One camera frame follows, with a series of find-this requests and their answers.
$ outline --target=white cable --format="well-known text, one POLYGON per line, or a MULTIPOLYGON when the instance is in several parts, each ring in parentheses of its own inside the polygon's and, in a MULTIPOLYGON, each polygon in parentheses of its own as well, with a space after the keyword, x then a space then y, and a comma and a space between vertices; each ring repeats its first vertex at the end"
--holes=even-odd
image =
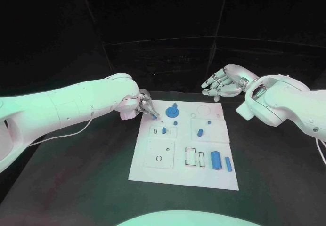
POLYGON ((52 139, 55 139, 55 138, 63 138, 63 137, 68 137, 68 136, 73 136, 73 135, 80 134, 80 133, 81 133, 81 132, 87 129, 87 127, 89 127, 89 125, 90 125, 91 121, 93 121, 93 119, 90 120, 90 122, 87 123, 87 126, 84 127, 84 129, 83 129, 80 132, 73 133, 73 134, 68 134, 68 135, 63 135, 63 136, 58 136, 58 137, 52 137, 52 138, 50 138, 50 139, 47 139, 47 140, 42 140, 42 141, 39 141, 39 142, 37 142, 37 143, 31 144, 28 147, 31 147, 31 146, 34 146, 34 145, 37 145, 37 144, 39 144, 39 143, 42 143, 42 142, 48 141, 48 140, 52 140, 52 139))
POLYGON ((322 158, 324 158, 324 161, 325 161, 325 165, 326 165, 325 155, 324 155, 322 150, 321 150, 321 146, 319 146, 318 138, 316 138, 316 144, 318 144, 318 150, 319 150, 319 152, 321 152, 321 155, 322 155, 322 158))

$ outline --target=robotic hand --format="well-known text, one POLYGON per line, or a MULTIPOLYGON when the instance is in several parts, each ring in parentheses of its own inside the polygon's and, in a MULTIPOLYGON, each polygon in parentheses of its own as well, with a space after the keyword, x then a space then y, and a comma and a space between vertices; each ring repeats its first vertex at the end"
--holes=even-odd
POLYGON ((41 136, 80 122, 91 122, 113 110, 120 112, 123 120, 133 119, 140 112, 161 116, 151 93, 139 89, 125 73, 54 91, 0 97, 0 173, 41 136))
POLYGON ((210 85, 202 94, 215 96, 215 101, 221 96, 234 97, 241 91, 246 92, 237 112, 247 120, 256 116, 276 127, 290 119, 301 130, 316 138, 316 143, 318 139, 326 141, 326 90, 311 91, 289 75, 267 75, 260 78, 234 64, 227 65, 210 77, 202 88, 210 85))

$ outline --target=blue object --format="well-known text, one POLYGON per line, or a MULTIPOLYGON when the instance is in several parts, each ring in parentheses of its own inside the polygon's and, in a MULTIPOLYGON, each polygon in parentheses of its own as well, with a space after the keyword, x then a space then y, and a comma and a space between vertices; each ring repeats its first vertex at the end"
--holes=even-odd
POLYGON ((169 107, 169 108, 166 109, 166 116, 168 116, 169 118, 175 118, 178 115, 179 115, 179 110, 178 110, 178 105, 177 105, 177 103, 175 103, 175 104, 174 104, 174 107, 169 107))
POLYGON ((198 136, 200 136, 200 137, 202 136, 202 132, 204 132, 204 130, 201 129, 201 130, 198 131, 198 136))
POLYGON ((221 162, 220 152, 211 152, 211 158, 213 158, 213 169, 221 170, 223 169, 223 162, 221 162))
POLYGON ((226 161, 227 161, 228 171, 230 171, 230 172, 233 172, 233 167, 231 167, 230 157, 226 157, 226 161))

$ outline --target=black background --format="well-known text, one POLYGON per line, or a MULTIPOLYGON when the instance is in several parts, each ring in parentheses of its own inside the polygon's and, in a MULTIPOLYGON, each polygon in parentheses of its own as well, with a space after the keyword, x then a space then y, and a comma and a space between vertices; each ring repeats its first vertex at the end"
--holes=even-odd
MULTIPOLYGON (((130 73, 139 87, 201 92, 227 64, 325 89, 326 3, 315 0, 2 2, 0 95, 130 73)), ((2 198, 37 147, 2 173, 2 198)))

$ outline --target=blue screw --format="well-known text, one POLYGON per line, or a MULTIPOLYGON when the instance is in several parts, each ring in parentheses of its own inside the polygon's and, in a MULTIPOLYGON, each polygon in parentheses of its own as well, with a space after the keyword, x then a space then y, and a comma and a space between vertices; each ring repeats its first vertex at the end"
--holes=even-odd
POLYGON ((200 136, 200 137, 202 136, 202 132, 204 132, 204 130, 201 129, 201 130, 198 131, 198 136, 200 136))

